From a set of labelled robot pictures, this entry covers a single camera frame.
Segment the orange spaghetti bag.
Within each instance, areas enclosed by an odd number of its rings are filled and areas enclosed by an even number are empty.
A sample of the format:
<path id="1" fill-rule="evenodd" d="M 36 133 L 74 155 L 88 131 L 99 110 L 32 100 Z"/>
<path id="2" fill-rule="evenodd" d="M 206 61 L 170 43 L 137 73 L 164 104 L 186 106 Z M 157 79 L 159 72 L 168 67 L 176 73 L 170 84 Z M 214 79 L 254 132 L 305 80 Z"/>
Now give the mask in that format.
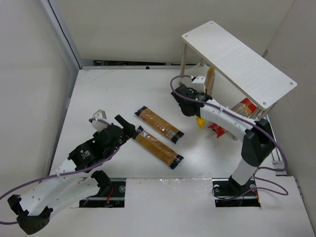
<path id="1" fill-rule="evenodd" d="M 176 153 L 159 139 L 147 132 L 142 126 L 136 129 L 133 139 L 144 149 L 164 162 L 171 169 L 175 169 L 177 165 L 184 159 L 183 156 Z"/>
<path id="2" fill-rule="evenodd" d="M 171 125 L 146 106 L 141 107 L 134 114 L 174 144 L 184 136 L 181 130 Z"/>

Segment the yellow pasta bag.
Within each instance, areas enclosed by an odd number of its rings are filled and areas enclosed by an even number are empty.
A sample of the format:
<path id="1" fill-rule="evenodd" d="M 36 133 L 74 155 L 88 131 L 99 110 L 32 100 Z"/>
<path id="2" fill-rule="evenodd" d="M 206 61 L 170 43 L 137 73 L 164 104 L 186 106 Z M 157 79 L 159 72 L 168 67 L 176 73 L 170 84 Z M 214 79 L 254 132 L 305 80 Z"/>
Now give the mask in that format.
<path id="1" fill-rule="evenodd" d="M 210 67 L 207 71 L 206 81 L 205 81 L 206 94 L 209 96 L 211 96 L 212 94 L 214 81 L 215 81 L 215 69 L 214 67 Z M 200 129 L 203 129 L 206 124 L 206 120 L 200 117 L 196 117 L 196 122 Z"/>

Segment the red pasta bag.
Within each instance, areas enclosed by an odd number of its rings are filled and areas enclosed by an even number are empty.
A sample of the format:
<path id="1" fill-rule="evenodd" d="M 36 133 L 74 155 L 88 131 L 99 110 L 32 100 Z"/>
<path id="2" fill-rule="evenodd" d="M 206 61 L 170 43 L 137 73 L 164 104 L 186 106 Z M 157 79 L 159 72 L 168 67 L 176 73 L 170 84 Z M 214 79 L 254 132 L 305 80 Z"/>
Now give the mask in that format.
<path id="1" fill-rule="evenodd" d="M 249 118 L 255 112 L 256 109 L 257 107 L 248 98 L 244 98 L 234 107 L 231 107 L 231 110 L 233 112 L 242 115 L 246 118 Z M 208 128 L 216 133 L 217 138 L 221 137 L 222 135 L 228 132 L 216 123 L 212 123 Z"/>

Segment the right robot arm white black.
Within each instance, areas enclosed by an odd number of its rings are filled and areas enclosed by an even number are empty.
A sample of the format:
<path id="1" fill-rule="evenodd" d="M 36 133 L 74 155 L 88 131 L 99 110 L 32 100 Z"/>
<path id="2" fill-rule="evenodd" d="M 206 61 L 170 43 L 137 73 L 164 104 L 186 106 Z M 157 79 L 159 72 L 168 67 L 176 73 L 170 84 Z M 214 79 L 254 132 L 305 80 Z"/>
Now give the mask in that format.
<path id="1" fill-rule="evenodd" d="M 239 115 L 211 96 L 195 92 L 185 85 L 172 90 L 171 95 L 185 116 L 197 116 L 213 122 L 242 142 L 241 161 L 229 177 L 228 183 L 234 195 L 245 192 L 244 185 L 275 148 L 270 123 L 264 118 L 253 120 Z"/>

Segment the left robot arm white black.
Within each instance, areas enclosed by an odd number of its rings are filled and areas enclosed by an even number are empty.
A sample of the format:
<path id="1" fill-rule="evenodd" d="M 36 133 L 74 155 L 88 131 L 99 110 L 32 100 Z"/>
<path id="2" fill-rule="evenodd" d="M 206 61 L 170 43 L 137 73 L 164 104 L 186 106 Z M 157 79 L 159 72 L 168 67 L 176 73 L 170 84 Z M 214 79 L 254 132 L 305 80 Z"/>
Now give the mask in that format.
<path id="1" fill-rule="evenodd" d="M 122 116 L 117 115 L 115 120 L 119 126 L 103 117 L 91 118 L 89 121 L 96 130 L 91 139 L 71 151 L 52 175 L 36 180 L 37 186 L 31 191 L 8 198 L 17 224 L 27 235 L 42 230 L 53 216 L 73 203 L 90 196 L 103 196 L 111 189 L 111 179 L 97 168 L 136 133 L 135 125 Z"/>

